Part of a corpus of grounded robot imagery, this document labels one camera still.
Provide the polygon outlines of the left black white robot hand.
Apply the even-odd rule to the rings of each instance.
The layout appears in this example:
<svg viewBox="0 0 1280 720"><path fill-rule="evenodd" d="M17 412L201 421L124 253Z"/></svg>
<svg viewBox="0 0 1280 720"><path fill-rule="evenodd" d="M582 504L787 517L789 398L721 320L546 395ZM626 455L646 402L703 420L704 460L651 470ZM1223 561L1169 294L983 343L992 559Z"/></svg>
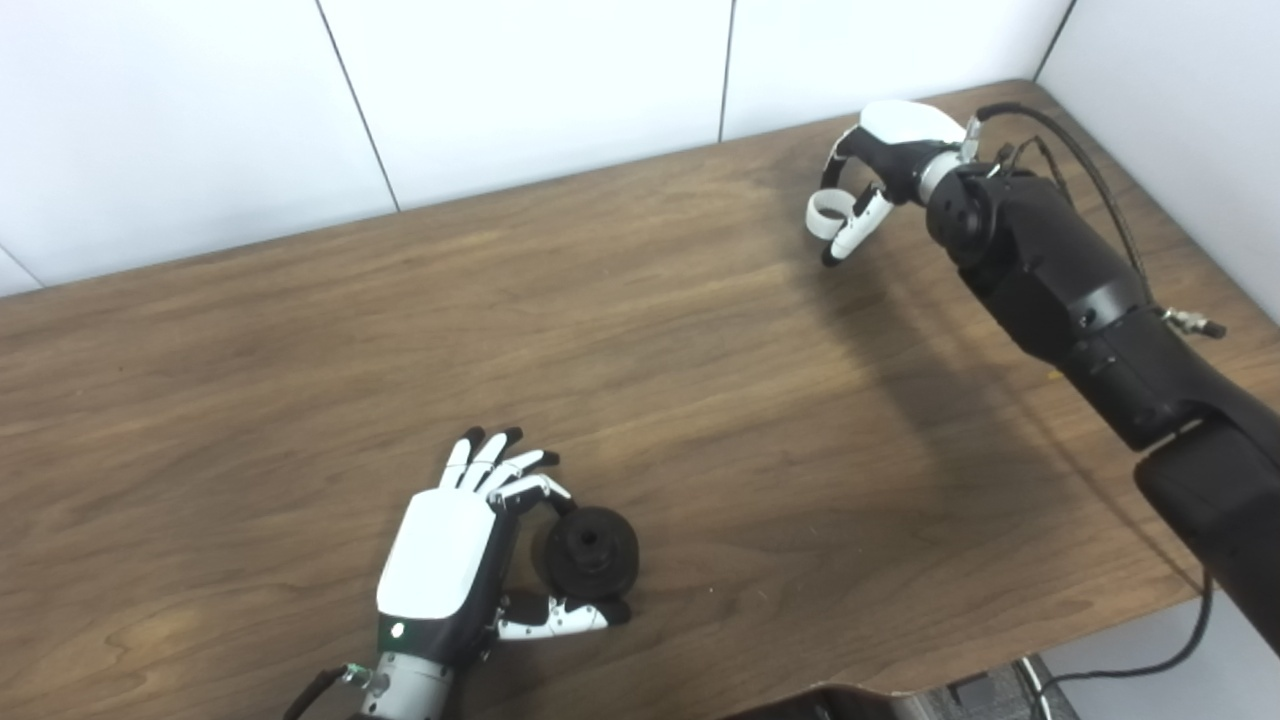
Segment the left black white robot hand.
<svg viewBox="0 0 1280 720"><path fill-rule="evenodd" d="M640 543L620 512L582 506L550 475L544 448L516 451L522 430L467 429L439 480L408 502L378 582L376 651L463 667L499 642L539 641L618 626L640 574ZM545 594L506 582L524 516L548 506L541 547Z"/></svg>

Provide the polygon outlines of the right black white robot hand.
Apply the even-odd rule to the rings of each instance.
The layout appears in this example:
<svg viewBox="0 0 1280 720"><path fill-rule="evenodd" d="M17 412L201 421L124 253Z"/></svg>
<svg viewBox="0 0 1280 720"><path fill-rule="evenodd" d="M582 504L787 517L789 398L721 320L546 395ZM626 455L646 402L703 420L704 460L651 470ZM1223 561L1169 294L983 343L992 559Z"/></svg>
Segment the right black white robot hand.
<svg viewBox="0 0 1280 720"><path fill-rule="evenodd" d="M805 225L826 242L824 266L847 259L895 208L925 206L941 181L975 159L972 132L924 102L868 104L832 145Z"/></svg>

